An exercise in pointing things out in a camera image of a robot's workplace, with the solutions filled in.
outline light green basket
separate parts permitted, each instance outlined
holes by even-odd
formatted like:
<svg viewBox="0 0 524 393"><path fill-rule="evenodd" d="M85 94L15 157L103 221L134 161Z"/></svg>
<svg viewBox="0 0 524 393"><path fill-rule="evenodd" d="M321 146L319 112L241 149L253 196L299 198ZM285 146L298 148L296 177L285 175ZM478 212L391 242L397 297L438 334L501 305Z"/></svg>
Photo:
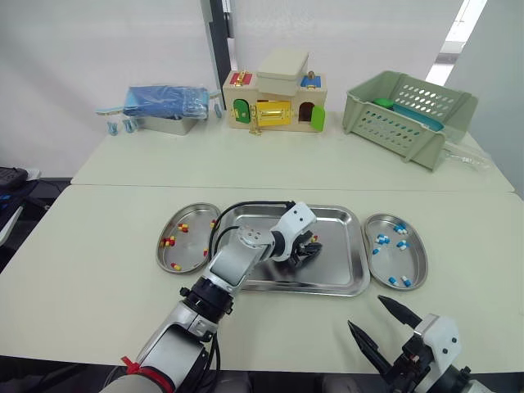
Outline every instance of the light green basket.
<svg viewBox="0 0 524 393"><path fill-rule="evenodd" d="M372 103L387 98L439 121L441 131ZM477 99L470 93L443 88L407 74L384 71L347 93L342 126L386 149L435 169L446 139L459 142L468 131Z"/></svg>

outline cable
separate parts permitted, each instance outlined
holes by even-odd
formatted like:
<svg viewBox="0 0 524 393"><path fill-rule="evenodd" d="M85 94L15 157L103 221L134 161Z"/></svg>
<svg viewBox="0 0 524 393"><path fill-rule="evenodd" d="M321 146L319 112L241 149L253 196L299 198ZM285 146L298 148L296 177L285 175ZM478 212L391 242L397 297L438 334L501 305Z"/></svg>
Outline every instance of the cable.
<svg viewBox="0 0 524 393"><path fill-rule="evenodd" d="M195 392L200 390L202 381L206 377L206 374L210 371L211 362L213 361L213 356L215 355L215 347L216 347L216 340L215 340L215 336L213 336L213 341L211 342L211 348L210 348L210 355L208 356L206 365L205 365L204 369L202 370L202 373L199 376L198 381L195 384L195 387L193 389L193 393L195 393Z"/></svg>
<svg viewBox="0 0 524 393"><path fill-rule="evenodd" d="M207 247L207 249L210 251L209 254L208 254L209 260L211 260L211 258L213 258L213 237L215 237L215 234L216 234L217 230L219 229L220 220L229 211L231 211L231 210L233 210L233 209L235 209L235 208L237 208L239 206L245 206L245 205L285 205L286 206L286 210L289 210L289 209L291 209L295 205L295 202L294 201L245 201L245 202L238 202L238 203L235 203L234 205L229 206L226 210L224 210L219 215L219 217L215 221L214 227L211 229L210 240L209 240L208 247Z"/></svg>
<svg viewBox="0 0 524 393"><path fill-rule="evenodd" d="M216 336L216 370L215 370L215 377L212 379L212 382L208 382L202 387L206 387L210 383L209 389L206 391L206 393L212 393L215 391L217 384L219 383L219 375L220 375L220 348L219 348L219 338Z"/></svg>
<svg viewBox="0 0 524 393"><path fill-rule="evenodd" d="M225 230L223 230L216 239L215 248L213 249L213 254L216 254L216 251L219 249L219 244L220 244L220 240L222 239L222 236L233 229L239 229L239 228L240 227L238 225L232 225L231 227L227 227Z"/></svg>

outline stainless steel tray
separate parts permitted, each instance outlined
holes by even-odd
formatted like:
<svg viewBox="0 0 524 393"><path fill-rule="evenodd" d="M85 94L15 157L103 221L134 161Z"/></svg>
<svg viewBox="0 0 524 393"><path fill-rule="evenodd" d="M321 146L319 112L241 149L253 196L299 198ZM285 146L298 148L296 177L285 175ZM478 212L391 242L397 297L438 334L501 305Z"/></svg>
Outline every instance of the stainless steel tray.
<svg viewBox="0 0 524 393"><path fill-rule="evenodd" d="M395 226L401 224L408 230L408 234L401 235L395 231ZM390 243L380 245L380 251L373 255L373 249L378 246L375 242L378 234L387 235ZM427 276L426 250L411 225L394 215L372 215L364 225L364 236L368 249L369 270L379 282L399 291L412 291L424 283ZM396 246L401 240L409 244L409 247L403 251ZM411 281L410 287L404 285L402 276ZM399 286L396 287L390 283L389 277L396 278Z"/></svg>
<svg viewBox="0 0 524 393"><path fill-rule="evenodd" d="M309 207L317 216L310 230L323 244L317 258L298 269L287 262L266 261L255 267L244 289L356 296L368 287L368 262L356 216L340 206ZM269 229L284 213L280 206L241 206L223 218L221 228L247 224ZM222 244L230 236L224 235Z"/></svg>
<svg viewBox="0 0 524 393"><path fill-rule="evenodd" d="M169 273L189 273L205 262L204 250L211 234L211 221L220 210L209 203L195 203L179 210L165 225L156 243L156 262ZM187 224L188 232L178 229ZM162 246L162 239L175 237L174 246Z"/></svg>

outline white wall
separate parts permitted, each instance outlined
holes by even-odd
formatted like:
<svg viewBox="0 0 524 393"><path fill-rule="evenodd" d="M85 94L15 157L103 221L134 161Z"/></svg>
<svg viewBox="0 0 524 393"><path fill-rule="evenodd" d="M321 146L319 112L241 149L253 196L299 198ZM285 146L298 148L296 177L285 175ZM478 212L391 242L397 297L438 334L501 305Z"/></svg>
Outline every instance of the white wall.
<svg viewBox="0 0 524 393"><path fill-rule="evenodd" d="M73 176L106 135L95 108L169 82L216 89L200 2L2 0L0 165Z"/></svg>
<svg viewBox="0 0 524 393"><path fill-rule="evenodd" d="M274 47L309 51L327 75L326 108L384 70L425 79L462 0L232 0L237 62L257 70Z"/></svg>
<svg viewBox="0 0 524 393"><path fill-rule="evenodd" d="M470 132L524 197L522 0L488 0L446 83L479 97Z"/></svg>

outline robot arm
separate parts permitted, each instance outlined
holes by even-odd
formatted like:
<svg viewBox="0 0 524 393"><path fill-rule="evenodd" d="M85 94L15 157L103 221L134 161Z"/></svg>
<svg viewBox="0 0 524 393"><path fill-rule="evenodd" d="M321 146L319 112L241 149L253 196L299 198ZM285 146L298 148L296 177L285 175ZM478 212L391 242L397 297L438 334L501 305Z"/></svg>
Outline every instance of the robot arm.
<svg viewBox="0 0 524 393"><path fill-rule="evenodd" d="M378 352L378 345L360 327L347 321L351 334L368 360L395 393L490 393L477 381L470 381L470 369L456 369L452 363L462 349L454 320L429 314L418 317L406 306L379 296L378 299L400 322L413 329L402 346L402 355L390 365Z"/></svg>
<svg viewBox="0 0 524 393"><path fill-rule="evenodd" d="M311 209L299 202L269 231L238 228L192 288L180 290L184 299L142 348L137 362L123 358L128 375L102 392L170 393L195 389L208 358L203 342L212 339L219 320L232 312L233 297L251 270L269 258L296 258L296 250L305 250L302 241L309 240L306 230L315 221Z"/></svg>

